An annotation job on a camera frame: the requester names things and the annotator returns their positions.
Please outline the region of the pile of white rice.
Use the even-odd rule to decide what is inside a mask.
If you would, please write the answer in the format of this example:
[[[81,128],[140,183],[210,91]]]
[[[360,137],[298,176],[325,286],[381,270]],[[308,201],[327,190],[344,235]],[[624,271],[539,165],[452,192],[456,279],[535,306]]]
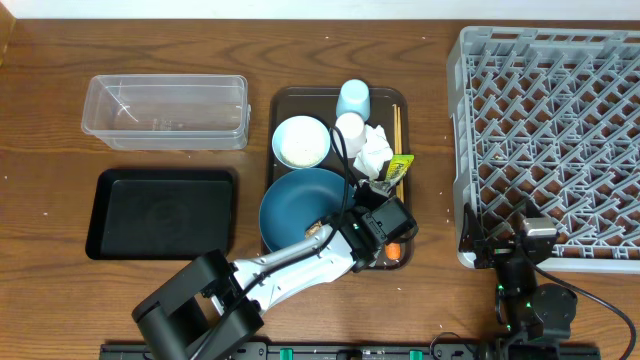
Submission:
[[[315,166],[325,157],[324,131],[309,124],[288,126],[281,143],[281,156],[285,163],[296,168]]]

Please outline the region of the orange carrot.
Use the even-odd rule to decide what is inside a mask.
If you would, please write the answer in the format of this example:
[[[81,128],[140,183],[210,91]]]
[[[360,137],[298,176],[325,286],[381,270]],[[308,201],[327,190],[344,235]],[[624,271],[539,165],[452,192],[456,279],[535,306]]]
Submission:
[[[402,255],[402,247],[398,243],[391,243],[385,247],[385,254],[389,260],[399,260]]]

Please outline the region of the light blue bowl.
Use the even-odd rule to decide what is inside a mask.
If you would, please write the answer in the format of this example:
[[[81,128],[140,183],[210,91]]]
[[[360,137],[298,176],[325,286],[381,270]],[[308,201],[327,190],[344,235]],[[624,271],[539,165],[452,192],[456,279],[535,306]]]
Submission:
[[[291,169],[319,165],[330,150],[329,132],[318,119],[297,115],[276,127],[272,136],[272,151],[276,158]]]

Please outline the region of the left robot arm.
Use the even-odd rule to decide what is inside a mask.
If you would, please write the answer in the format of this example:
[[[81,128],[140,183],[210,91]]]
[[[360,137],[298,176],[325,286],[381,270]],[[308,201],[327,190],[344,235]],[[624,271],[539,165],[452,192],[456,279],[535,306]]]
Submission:
[[[253,259],[203,254],[133,312],[156,359],[228,359],[264,324],[273,306],[348,272],[360,272],[388,244],[412,239],[418,225],[392,196],[375,209],[342,207],[305,240]]]

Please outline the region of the dark blue plate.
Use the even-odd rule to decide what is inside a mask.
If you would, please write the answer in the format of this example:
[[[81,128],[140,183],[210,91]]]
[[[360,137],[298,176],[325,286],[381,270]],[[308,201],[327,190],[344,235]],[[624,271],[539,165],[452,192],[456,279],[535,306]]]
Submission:
[[[342,206],[344,178],[321,168],[294,170],[275,181],[259,211],[264,246],[275,252],[306,238],[306,231]]]

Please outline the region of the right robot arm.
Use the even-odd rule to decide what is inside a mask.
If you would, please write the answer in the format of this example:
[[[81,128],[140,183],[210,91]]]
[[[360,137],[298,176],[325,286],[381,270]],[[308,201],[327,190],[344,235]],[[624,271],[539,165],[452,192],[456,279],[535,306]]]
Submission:
[[[558,231],[531,201],[517,230],[501,240],[485,237],[472,207],[464,206],[458,251],[475,255],[476,269],[496,271],[495,312],[508,333],[474,351],[476,359],[558,359],[571,335],[577,295],[556,283],[540,285],[537,265],[551,256]]]

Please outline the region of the brown mushroom food scrap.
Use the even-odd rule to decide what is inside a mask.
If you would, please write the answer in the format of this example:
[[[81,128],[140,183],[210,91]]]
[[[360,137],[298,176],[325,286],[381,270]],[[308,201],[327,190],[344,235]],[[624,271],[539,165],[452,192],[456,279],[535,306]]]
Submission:
[[[321,227],[323,226],[321,221],[317,221],[314,224],[312,224],[306,231],[305,231],[305,237],[310,237],[312,236],[314,233],[316,233]]]

